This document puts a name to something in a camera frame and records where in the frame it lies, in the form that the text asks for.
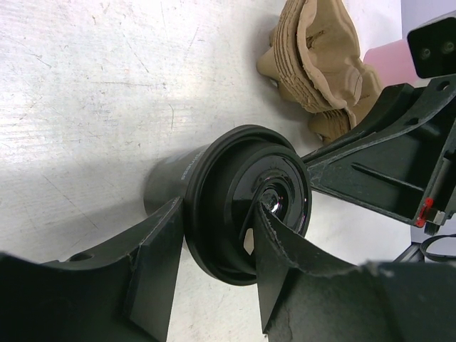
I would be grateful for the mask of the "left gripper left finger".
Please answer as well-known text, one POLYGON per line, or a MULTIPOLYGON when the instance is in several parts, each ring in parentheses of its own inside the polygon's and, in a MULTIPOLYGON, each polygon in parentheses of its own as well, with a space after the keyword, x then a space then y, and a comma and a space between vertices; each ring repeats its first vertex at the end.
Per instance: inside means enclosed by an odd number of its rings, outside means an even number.
POLYGON ((1 255, 3 341, 165 341, 183 242, 182 199, 66 261, 1 255))

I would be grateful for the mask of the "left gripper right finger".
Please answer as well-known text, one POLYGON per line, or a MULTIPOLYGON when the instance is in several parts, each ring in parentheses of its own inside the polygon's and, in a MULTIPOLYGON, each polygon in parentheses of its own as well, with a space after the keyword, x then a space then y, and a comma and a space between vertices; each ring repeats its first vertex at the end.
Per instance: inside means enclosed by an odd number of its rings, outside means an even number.
POLYGON ((455 264, 349 264, 254 209, 262 330, 270 341, 453 341, 455 264))

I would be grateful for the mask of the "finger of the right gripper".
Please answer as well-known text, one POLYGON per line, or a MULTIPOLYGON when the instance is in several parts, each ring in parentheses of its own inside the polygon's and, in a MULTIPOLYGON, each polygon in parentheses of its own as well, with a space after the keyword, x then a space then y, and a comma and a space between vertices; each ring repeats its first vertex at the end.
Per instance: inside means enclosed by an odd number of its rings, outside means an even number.
POLYGON ((302 158, 313 190, 400 222, 443 225, 455 214, 455 77, 432 79, 380 132, 302 158))
POLYGON ((408 83, 386 87, 367 116, 354 129, 324 149, 337 150, 392 125, 411 108, 423 91, 423 87, 415 88, 408 83))

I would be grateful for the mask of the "brown cardboard cup carrier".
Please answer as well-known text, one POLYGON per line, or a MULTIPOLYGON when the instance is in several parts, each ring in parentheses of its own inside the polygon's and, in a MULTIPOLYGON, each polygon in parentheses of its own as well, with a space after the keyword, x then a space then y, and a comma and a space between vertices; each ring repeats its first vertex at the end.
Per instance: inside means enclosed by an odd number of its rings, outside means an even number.
POLYGON ((354 129, 383 90, 375 69, 361 60, 342 1, 287 1, 256 66, 282 99, 312 115, 309 130, 325 145, 354 129))

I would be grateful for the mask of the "black cup lid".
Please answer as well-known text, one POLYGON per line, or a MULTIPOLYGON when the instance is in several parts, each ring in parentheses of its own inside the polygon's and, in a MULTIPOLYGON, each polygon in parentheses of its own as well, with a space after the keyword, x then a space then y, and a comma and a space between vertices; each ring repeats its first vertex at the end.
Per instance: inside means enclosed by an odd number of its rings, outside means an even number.
POLYGON ((278 132, 242 125, 203 151, 185 194, 185 239, 211 277, 235 286, 256 283, 255 253, 244 242, 258 204, 305 235, 311 186, 304 163, 278 132))

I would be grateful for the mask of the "dark translucent cup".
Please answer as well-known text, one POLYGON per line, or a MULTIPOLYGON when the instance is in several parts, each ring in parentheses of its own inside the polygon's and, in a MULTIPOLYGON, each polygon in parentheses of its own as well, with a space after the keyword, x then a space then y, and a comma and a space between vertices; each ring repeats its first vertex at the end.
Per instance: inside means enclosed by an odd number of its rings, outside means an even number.
POLYGON ((166 202, 175 197, 183 197, 194 168, 209 144, 194 150, 179 151, 161 159, 153 167, 143 195, 146 214, 150 216, 166 202))

